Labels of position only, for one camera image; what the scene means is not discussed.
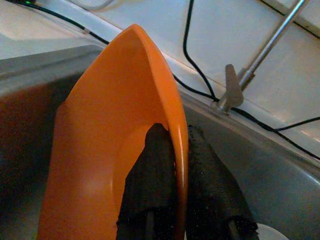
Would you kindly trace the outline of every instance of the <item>electrical cord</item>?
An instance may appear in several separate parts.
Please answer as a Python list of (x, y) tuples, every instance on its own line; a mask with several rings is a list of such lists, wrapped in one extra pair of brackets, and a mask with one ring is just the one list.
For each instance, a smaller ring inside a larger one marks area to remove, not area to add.
[[(189, 29), (190, 29), (190, 21), (191, 21), (191, 13), (192, 13), (192, 8), (193, 8), (193, 2), (194, 0), (190, 0), (190, 2), (192, 2), (192, 4), (189, 5), (189, 10), (188, 10), (188, 18), (187, 18), (187, 21), (186, 21), (186, 25), (188, 25), (188, 27), (185, 28), (185, 32), (184, 33), (184, 39), (183, 39), (183, 48), (185, 49), (183, 52), (185, 54), (185, 57), (186, 59), (189, 61), (189, 59), (191, 59), (188, 55), (188, 51), (187, 51), (187, 38), (188, 38), (188, 32), (189, 32)], [(68, 23), (71, 23), (75, 26), (77, 26), (78, 28), (82, 29), (82, 30), (85, 30), (86, 28), (84, 26), (82, 26), (81, 24), (79, 24), (78, 22), (68, 18), (68, 17), (65, 17), (61, 14), (58, 14), (54, 11), (51, 11), (49, 9), (46, 9), (44, 7), (41, 7), (41, 6), (38, 6), (38, 5), (35, 5), (35, 4), (32, 4), (28, 1), (24, 1), (24, 2), (16, 2), (17, 4), (20, 4), (20, 5), (23, 5), (23, 6), (26, 6), (26, 7), (30, 7), (30, 8), (33, 8), (33, 9), (36, 9), (36, 10), (39, 10), (39, 11), (42, 11), (42, 12), (45, 12), (47, 14), (50, 14), (50, 15), (53, 15), (59, 19), (62, 19), (62, 20), (65, 20), (66, 22)], [(89, 32), (90, 35), (92, 35), (94, 38), (98, 39), (99, 41), (103, 42), (104, 44), (108, 45), (109, 44), (109, 41), (103, 39), (102, 37), (96, 35), (95, 33), (93, 32)], [(203, 80), (207, 83), (208, 82), (208, 79), (206, 78), (206, 76), (203, 74), (203, 72), (200, 70), (200, 68), (196, 65), (196, 63), (191, 59), (191, 61), (189, 61), (193, 66), (194, 68), (197, 70), (197, 72), (202, 76)], [(201, 95), (201, 96), (204, 96), (204, 97), (207, 97), (209, 99), (212, 99), (214, 102), (217, 102), (219, 101), (219, 99), (217, 97), (215, 97), (215, 94), (214, 94), (214, 91), (211, 87), (210, 84), (207, 84), (208, 88), (212, 90), (210, 90), (210, 93), (211, 94), (207, 94), (207, 93), (204, 93), (204, 92), (201, 92), (199, 90), (196, 90), (190, 86), (188, 86), (187, 84), (183, 83), (176, 75), (173, 75), (174, 79), (180, 84), (182, 85), (184, 88), (186, 88), (187, 90), (195, 93), (195, 94), (198, 94), (198, 95)], [(281, 138), (283, 138), (284, 140), (286, 140), (288, 143), (290, 143), (291, 145), (293, 145), (294, 147), (296, 147), (297, 149), (301, 150), (302, 152), (308, 154), (309, 156), (317, 159), (320, 161), (320, 157), (313, 154), (312, 152), (306, 150), (305, 148), (301, 147), (300, 145), (298, 145), (297, 143), (295, 143), (294, 141), (292, 141), (291, 139), (289, 139), (288, 137), (286, 137), (285, 135), (283, 135), (282, 133), (280, 133), (280, 131), (283, 131), (283, 130), (287, 130), (287, 129), (291, 129), (291, 128), (294, 128), (294, 127), (297, 127), (297, 126), (300, 126), (300, 125), (303, 125), (303, 124), (307, 124), (307, 123), (311, 123), (311, 122), (314, 122), (314, 121), (317, 121), (317, 120), (320, 120), (320, 117), (314, 117), (314, 118), (311, 118), (311, 119), (308, 119), (308, 120), (304, 120), (304, 121), (301, 121), (301, 122), (298, 122), (298, 123), (295, 123), (295, 124), (292, 124), (292, 125), (289, 125), (289, 126), (286, 126), (286, 127), (281, 127), (281, 128), (273, 128), (267, 124), (265, 124), (264, 122), (258, 120), (257, 118), (255, 118), (254, 116), (252, 116), (250, 113), (240, 109), (240, 108), (236, 108), (236, 107), (233, 107), (231, 110), (233, 110), (234, 112), (240, 114), (241, 116), (245, 117), (246, 119), (252, 121), (253, 123), (259, 125), (261, 128), (263, 128), (264, 130), (268, 131), (268, 132), (273, 132), (275, 134), (277, 134), (278, 136), (280, 136)]]
[(99, 10), (99, 9), (105, 8), (106, 6), (111, 4), (114, 0), (107, 0), (104, 3), (102, 3), (100, 5), (97, 5), (97, 6), (90, 6), (90, 5), (82, 4), (82, 3), (79, 3), (77, 0), (68, 0), (68, 1), (70, 3), (73, 3), (73, 4), (77, 5), (77, 6), (79, 6), (80, 8), (85, 9), (85, 10), (95, 11), (95, 10)]

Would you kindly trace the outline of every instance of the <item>stainless steel sink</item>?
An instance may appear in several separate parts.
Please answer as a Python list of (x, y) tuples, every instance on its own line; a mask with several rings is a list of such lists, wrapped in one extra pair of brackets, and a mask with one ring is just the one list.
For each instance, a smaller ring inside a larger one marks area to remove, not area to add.
[[(84, 46), (0, 61), (0, 239), (36, 237), (55, 111), (100, 51)], [(319, 240), (320, 169), (188, 94), (181, 96), (188, 124), (202, 128), (257, 222), (290, 240)]]

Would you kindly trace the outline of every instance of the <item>white object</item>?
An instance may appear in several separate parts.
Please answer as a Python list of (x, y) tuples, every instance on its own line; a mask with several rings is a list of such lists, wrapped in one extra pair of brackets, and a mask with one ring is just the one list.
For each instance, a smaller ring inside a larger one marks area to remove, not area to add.
[(259, 240), (289, 240), (281, 232), (275, 230), (274, 228), (258, 223)]
[(89, 10), (89, 11), (94, 11), (94, 10), (99, 10), (99, 9), (103, 9), (106, 6), (108, 6), (110, 3), (113, 2), (113, 0), (106, 0), (104, 3), (101, 3), (99, 5), (96, 6), (91, 6), (91, 5), (86, 5), (86, 4), (82, 4), (80, 2), (78, 2), (77, 0), (68, 0), (69, 2), (85, 9), (85, 10)]

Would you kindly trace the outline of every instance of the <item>metal pipe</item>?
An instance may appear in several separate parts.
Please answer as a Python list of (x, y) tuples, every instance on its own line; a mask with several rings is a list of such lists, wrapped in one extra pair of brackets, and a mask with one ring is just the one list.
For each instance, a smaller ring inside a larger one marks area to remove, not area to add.
[[(242, 91), (246, 89), (251, 80), (255, 77), (255, 71), (266, 58), (271, 49), (276, 45), (279, 39), (282, 37), (284, 32), (288, 29), (289, 25), (294, 21), (299, 12), (310, 0), (297, 0), (288, 13), (284, 16), (282, 21), (278, 24), (274, 32), (265, 42), (258, 55), (254, 57), (248, 67), (243, 68), (238, 74), (238, 80)], [(226, 103), (226, 95), (224, 94), (217, 106), (223, 112), (227, 112), (232, 106), (228, 106)]]

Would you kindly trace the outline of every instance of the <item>black cable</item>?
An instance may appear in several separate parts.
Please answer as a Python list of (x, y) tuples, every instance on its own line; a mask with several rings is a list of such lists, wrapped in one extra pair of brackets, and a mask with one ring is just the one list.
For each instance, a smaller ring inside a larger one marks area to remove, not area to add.
[(207, 77), (204, 75), (204, 73), (201, 71), (201, 69), (198, 67), (198, 65), (192, 60), (192, 58), (188, 54), (187, 50), (187, 43), (188, 43), (188, 35), (189, 35), (189, 29), (190, 29), (190, 22), (191, 22), (191, 15), (193, 10), (194, 0), (190, 0), (189, 8), (188, 8), (188, 15), (186, 18), (185, 23), (185, 30), (184, 30), (184, 37), (183, 37), (183, 53), (185, 58), (188, 60), (188, 62), (195, 68), (195, 70), (200, 74), (200, 76), (203, 78), (205, 84), (207, 85), (209, 92), (212, 96), (212, 99), (217, 102), (218, 98), (216, 98), (216, 95), (207, 79)]
[[(75, 26), (77, 26), (78, 28), (82, 29), (82, 30), (86, 30), (86, 28), (84, 26), (82, 26), (81, 24), (79, 24), (78, 22), (66, 17), (66, 16), (63, 16), (57, 12), (54, 12), (54, 11), (51, 11), (49, 9), (46, 9), (42, 6), (38, 6), (38, 5), (35, 5), (31, 2), (28, 2), (28, 1), (17, 1), (15, 2), (16, 4), (19, 4), (19, 5), (23, 5), (23, 6), (26, 6), (26, 7), (29, 7), (29, 8), (32, 8), (32, 9), (36, 9), (36, 10), (39, 10), (41, 12), (44, 12), (44, 13), (47, 13), (47, 14), (50, 14), (52, 16), (55, 16), (59, 19), (62, 19), (70, 24), (73, 24)], [(97, 34), (95, 34), (94, 32), (92, 31), (89, 31), (88, 32), (91, 36), (93, 36), (94, 38), (98, 39), (99, 41), (103, 42), (104, 44), (109, 44), (109, 41), (103, 39), (102, 37), (98, 36)]]
[[(187, 52), (187, 40), (188, 40), (188, 34), (189, 34), (189, 28), (190, 28), (190, 20), (191, 20), (191, 13), (192, 13), (192, 8), (193, 8), (193, 2), (194, 0), (190, 0), (190, 5), (189, 5), (189, 11), (188, 11), (188, 18), (187, 18), (187, 22), (186, 22), (186, 28), (185, 28), (185, 33), (184, 33), (184, 39), (183, 39), (183, 53), (186, 57), (186, 59), (194, 66), (194, 68), (197, 70), (197, 72), (202, 76), (203, 80), (206, 82), (207, 86), (209, 89), (212, 90), (206, 76), (203, 74), (203, 72), (199, 69), (199, 67), (196, 65), (196, 63), (189, 57), (188, 55), (188, 52)], [(26, 2), (15, 2), (17, 4), (20, 4), (20, 5), (23, 5), (23, 6), (26, 6), (26, 7), (30, 7), (30, 8), (33, 8), (33, 9), (36, 9), (36, 10), (39, 10), (39, 11), (42, 11), (42, 12), (45, 12), (45, 13), (48, 13), (50, 15), (53, 15), (59, 19), (62, 19), (62, 20), (65, 20), (66, 22), (68, 23), (71, 23), (75, 26), (77, 26), (78, 28), (82, 29), (82, 30), (85, 30), (86, 28), (84, 26), (82, 26), (81, 24), (79, 24), (78, 22), (70, 19), (70, 18), (67, 18), (59, 13), (56, 13), (54, 11), (51, 11), (49, 9), (46, 9), (44, 7), (41, 7), (41, 6), (38, 6), (38, 5), (35, 5), (35, 4), (32, 4), (32, 3), (26, 3)], [(103, 39), (102, 37), (96, 35), (95, 33), (93, 32), (89, 32), (90, 35), (92, 35), (93, 37), (95, 37), (96, 39), (98, 39), (99, 41), (105, 43), (105, 44), (109, 44), (109, 41)], [(201, 91), (198, 91), (190, 86), (188, 86), (187, 84), (183, 83), (177, 76), (173, 75), (174, 79), (180, 84), (182, 85), (184, 88), (186, 88), (187, 90), (193, 92), (193, 93), (196, 93), (196, 94), (199, 94), (201, 96), (204, 96), (204, 97), (207, 97), (209, 99), (212, 99), (214, 102), (218, 102), (219, 99), (215, 96), (213, 90), (212, 92), (210, 91), (211, 95), (209, 94), (206, 94), (204, 92), (201, 92)], [(275, 134), (277, 134), (278, 136), (280, 136), (281, 138), (283, 138), (284, 140), (286, 140), (288, 143), (292, 144), (293, 146), (295, 146), (297, 149), (301, 150), (302, 152), (308, 154), (309, 156), (317, 159), (320, 161), (320, 157), (313, 154), (312, 152), (306, 150), (305, 148), (301, 147), (300, 145), (298, 145), (297, 143), (295, 143), (294, 141), (292, 141), (291, 139), (289, 139), (288, 137), (286, 137), (285, 135), (283, 135), (282, 133), (280, 133), (279, 131), (283, 131), (283, 130), (286, 130), (286, 129), (290, 129), (290, 128), (294, 128), (296, 126), (300, 126), (300, 125), (303, 125), (303, 124), (307, 124), (307, 123), (310, 123), (310, 122), (313, 122), (313, 121), (317, 121), (317, 120), (320, 120), (320, 117), (315, 117), (315, 118), (311, 118), (311, 119), (308, 119), (308, 120), (305, 120), (305, 121), (302, 121), (302, 122), (298, 122), (298, 123), (295, 123), (295, 124), (292, 124), (292, 125), (289, 125), (289, 126), (286, 126), (286, 127), (282, 127), (282, 128), (272, 128), (271, 126), (263, 123), (262, 121), (256, 119), (254, 116), (252, 116), (250, 113), (240, 109), (240, 108), (236, 108), (236, 107), (233, 107), (232, 110), (240, 115), (242, 115), (243, 117), (247, 118), (248, 120), (258, 124), (260, 127), (262, 127), (263, 129), (265, 129), (266, 131), (269, 131), (269, 132), (274, 132)]]

